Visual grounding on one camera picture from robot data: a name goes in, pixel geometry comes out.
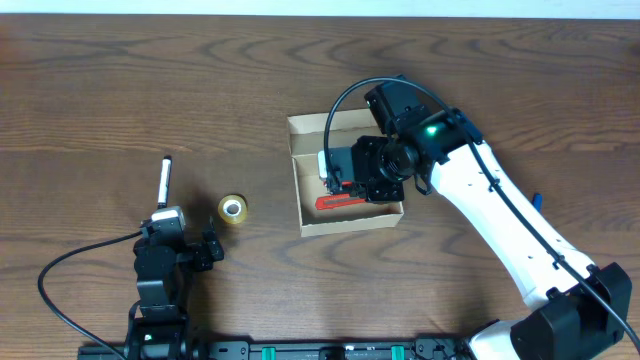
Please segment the yellow clear tape roll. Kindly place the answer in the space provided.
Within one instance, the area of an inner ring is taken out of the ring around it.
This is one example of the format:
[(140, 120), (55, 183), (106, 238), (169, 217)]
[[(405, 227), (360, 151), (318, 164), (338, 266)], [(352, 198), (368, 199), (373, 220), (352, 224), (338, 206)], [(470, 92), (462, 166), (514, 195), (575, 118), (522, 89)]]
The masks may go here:
[(232, 225), (244, 222), (248, 215), (248, 207), (243, 197), (227, 195), (221, 199), (218, 206), (221, 219)]

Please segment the orange utility knife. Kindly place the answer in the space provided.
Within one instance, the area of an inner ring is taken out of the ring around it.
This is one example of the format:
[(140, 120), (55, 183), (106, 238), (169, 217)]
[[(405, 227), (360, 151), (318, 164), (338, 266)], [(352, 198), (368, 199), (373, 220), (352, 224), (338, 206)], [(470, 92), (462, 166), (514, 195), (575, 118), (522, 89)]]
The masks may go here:
[(349, 194), (327, 195), (316, 199), (315, 208), (319, 211), (336, 209), (365, 203), (366, 200)]

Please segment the black whiteboard marker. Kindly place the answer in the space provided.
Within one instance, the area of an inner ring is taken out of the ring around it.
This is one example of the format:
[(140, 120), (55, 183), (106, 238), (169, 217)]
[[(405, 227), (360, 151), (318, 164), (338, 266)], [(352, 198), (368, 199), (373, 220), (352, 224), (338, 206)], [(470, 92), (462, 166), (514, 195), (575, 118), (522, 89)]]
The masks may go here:
[(161, 163), (160, 181), (159, 181), (158, 196), (157, 196), (158, 209), (162, 209), (167, 206), (169, 186), (170, 186), (171, 167), (172, 167), (172, 157), (170, 155), (166, 155), (162, 159), (162, 163)]

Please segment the blue whiteboard marker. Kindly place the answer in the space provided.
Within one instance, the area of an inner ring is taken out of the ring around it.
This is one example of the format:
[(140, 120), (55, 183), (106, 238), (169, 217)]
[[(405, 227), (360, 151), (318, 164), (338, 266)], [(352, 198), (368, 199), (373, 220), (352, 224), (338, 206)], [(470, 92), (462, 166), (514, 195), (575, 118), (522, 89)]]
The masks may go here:
[(532, 205), (533, 207), (540, 212), (542, 207), (543, 197), (540, 193), (535, 193), (532, 197)]

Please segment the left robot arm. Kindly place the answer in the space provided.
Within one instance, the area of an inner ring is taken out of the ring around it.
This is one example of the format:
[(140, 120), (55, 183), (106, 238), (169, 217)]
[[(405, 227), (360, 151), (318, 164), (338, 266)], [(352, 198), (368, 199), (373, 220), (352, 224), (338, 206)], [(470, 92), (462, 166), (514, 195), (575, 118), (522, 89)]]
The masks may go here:
[(139, 300), (129, 311), (127, 360), (200, 360), (208, 344), (195, 334), (188, 313), (193, 277), (224, 259), (213, 225), (189, 243), (176, 220), (148, 220), (134, 244)]

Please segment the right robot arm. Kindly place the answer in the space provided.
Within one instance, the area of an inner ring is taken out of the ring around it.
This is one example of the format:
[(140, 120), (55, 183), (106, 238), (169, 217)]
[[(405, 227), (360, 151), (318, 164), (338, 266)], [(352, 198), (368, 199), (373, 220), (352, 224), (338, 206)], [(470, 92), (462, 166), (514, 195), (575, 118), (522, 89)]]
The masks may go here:
[(623, 338), (638, 341), (627, 320), (627, 273), (598, 266), (556, 231), (462, 111), (404, 76), (367, 78), (359, 87), (379, 132), (350, 146), (323, 143), (318, 168), (327, 195), (317, 207), (400, 201), (403, 184), (413, 181), (469, 221), (528, 308), (520, 320), (497, 320), (456, 340), (452, 357), (591, 359)]

